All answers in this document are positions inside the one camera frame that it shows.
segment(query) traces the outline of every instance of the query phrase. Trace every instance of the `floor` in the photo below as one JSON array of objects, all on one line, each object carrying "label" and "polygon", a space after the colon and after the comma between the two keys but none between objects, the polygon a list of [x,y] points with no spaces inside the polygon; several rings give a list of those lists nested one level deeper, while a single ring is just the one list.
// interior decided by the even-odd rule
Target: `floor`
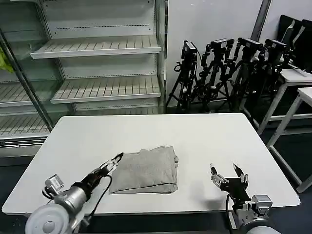
[{"label": "floor", "polygon": [[[261,135],[267,142],[276,124],[270,125]],[[312,157],[310,143],[312,134],[282,136],[277,150],[288,161],[299,177],[304,180],[311,173]],[[0,167],[0,205],[2,206],[27,165]],[[271,210],[271,221],[282,234],[310,234],[312,230],[312,188],[300,194],[301,205]],[[176,214],[176,215],[127,215],[95,217],[89,232],[134,233],[134,232],[180,232],[214,230],[228,233],[224,213]],[[0,212],[0,234],[24,233],[26,218],[9,216]]]}]

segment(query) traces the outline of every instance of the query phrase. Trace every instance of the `black tripod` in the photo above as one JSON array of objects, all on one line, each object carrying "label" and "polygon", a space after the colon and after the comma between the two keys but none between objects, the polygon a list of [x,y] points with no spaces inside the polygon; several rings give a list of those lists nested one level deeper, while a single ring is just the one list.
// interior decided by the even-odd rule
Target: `black tripod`
[{"label": "black tripod", "polygon": [[[176,113],[187,113],[190,110],[191,102],[195,98],[195,94],[192,92],[194,80],[198,84],[196,77],[197,49],[191,42],[184,41],[181,58],[183,59],[182,64],[177,62],[175,67],[175,71],[180,72],[180,74],[171,93],[169,93],[166,108],[173,97],[177,100]],[[179,84],[181,85],[179,97],[176,97],[175,91]]]},{"label": "black tripod", "polygon": [[[204,112],[209,111],[208,103],[213,99],[217,99],[219,93],[223,94],[227,99],[230,98],[227,86],[229,76],[226,74],[226,70],[231,64],[229,56],[233,43],[233,39],[221,39],[212,41],[206,46],[205,54],[203,54],[201,59],[201,66],[203,67],[203,71],[199,73],[201,79],[198,82],[199,85],[194,87],[194,93],[197,94],[198,100],[202,101],[202,111]],[[210,55],[211,50],[214,53],[214,60],[208,66],[207,57]],[[219,70],[221,70],[221,82],[215,86],[215,79]],[[210,80],[206,84],[206,78],[210,73]],[[220,90],[223,86],[225,87],[225,93]]]},{"label": "black tripod", "polygon": [[[268,51],[268,59],[265,61],[264,54]],[[267,39],[263,51],[259,54],[263,54],[256,66],[256,72],[254,78],[251,79],[252,84],[248,94],[248,101],[252,102],[249,108],[251,115],[251,123],[254,119],[255,107],[258,105],[260,99],[265,96],[269,96],[271,101],[277,91],[277,83],[280,77],[280,73],[283,68],[288,66],[290,61],[290,50],[287,45],[276,40]],[[280,59],[283,56],[284,61],[280,63]]]},{"label": "black tripod", "polygon": [[250,78],[252,77],[255,71],[257,61],[252,61],[252,58],[254,57],[257,51],[261,51],[263,48],[263,45],[257,41],[239,38],[237,40],[234,57],[238,56],[241,46],[244,46],[242,59],[237,63],[237,65],[232,69],[232,71],[230,71],[230,74],[233,75],[233,73],[237,71],[239,68],[237,78],[233,85],[230,97],[233,105],[232,110],[235,112],[239,111],[240,110],[239,108],[244,104],[243,98],[247,92]]}]

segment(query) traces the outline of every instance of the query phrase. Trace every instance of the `folded gray towel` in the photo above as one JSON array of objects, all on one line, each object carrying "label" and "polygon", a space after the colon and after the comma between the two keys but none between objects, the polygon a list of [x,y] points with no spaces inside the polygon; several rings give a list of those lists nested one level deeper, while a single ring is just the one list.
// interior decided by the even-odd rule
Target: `folded gray towel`
[{"label": "folded gray towel", "polygon": [[177,190],[177,163],[172,146],[124,154],[113,171],[110,193],[173,193]]}]

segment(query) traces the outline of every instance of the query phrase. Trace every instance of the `glass door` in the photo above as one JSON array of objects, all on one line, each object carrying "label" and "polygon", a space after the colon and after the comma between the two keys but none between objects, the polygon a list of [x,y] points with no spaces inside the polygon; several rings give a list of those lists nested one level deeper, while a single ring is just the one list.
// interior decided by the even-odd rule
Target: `glass door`
[{"label": "glass door", "polygon": [[34,3],[0,1],[0,139],[6,143],[46,137],[70,110],[49,102],[61,84],[54,61],[30,57],[45,41]]}]

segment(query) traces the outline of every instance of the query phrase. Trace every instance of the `white table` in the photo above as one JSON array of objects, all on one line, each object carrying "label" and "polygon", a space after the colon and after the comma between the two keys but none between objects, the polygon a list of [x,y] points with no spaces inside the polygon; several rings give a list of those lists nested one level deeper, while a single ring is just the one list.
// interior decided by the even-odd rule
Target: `white table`
[{"label": "white table", "polygon": [[[273,113],[277,108],[288,86],[303,87],[312,85],[312,74],[304,72],[300,69],[283,69],[281,75],[284,77],[285,83],[279,87],[278,92],[273,99],[273,102],[270,105],[267,113],[265,114],[262,122],[260,124],[255,122],[255,124],[259,126],[257,130],[258,134],[262,134],[269,121],[282,120],[284,118],[284,116],[273,116]],[[292,117],[292,119],[299,118],[312,118],[312,114],[297,114],[293,115]]]},{"label": "white table", "polygon": [[298,107],[302,102],[306,102],[310,106],[312,106],[312,88],[299,88],[298,89],[298,96],[293,102],[292,106],[290,107],[289,111],[283,118],[282,122],[279,124],[277,130],[269,140],[267,146],[272,154],[280,160],[280,162],[286,167],[290,175],[295,179],[298,184],[297,191],[299,193],[304,192],[307,188],[312,185],[312,175],[307,178],[304,182],[297,176],[297,174],[293,171],[293,169],[289,166],[289,164],[283,159],[282,155],[274,147],[274,144],[277,142],[280,136],[282,135],[290,135],[290,134],[302,134],[302,133],[311,133],[312,128],[304,128],[304,129],[291,129],[287,130],[286,127],[288,123],[291,121],[295,112],[298,110]]},{"label": "white table", "polygon": [[[179,157],[178,190],[161,194],[106,194],[98,215],[225,210],[227,193],[210,180],[210,163],[225,177],[232,163],[249,174],[247,189],[268,195],[274,207],[300,200],[243,114],[62,117],[10,194],[2,211],[29,214],[47,199],[44,181],[58,174],[69,188],[120,152],[173,146]],[[107,185],[103,180],[84,206],[89,213]]]}]

